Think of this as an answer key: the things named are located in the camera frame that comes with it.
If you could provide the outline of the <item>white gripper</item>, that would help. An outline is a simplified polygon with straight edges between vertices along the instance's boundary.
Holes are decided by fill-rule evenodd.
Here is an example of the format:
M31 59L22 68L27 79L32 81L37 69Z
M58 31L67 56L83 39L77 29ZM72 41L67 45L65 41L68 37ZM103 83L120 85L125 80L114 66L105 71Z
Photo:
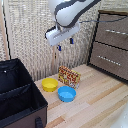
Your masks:
M54 29L46 33L46 39L48 40L51 46L54 46L54 45L57 45L59 42L69 38L73 34L77 33L79 29L80 29L79 23L76 23L71 28L59 29L58 26L55 26ZM74 40L72 37L70 38L70 44L74 44ZM61 45L57 45L57 49L59 51L62 51Z

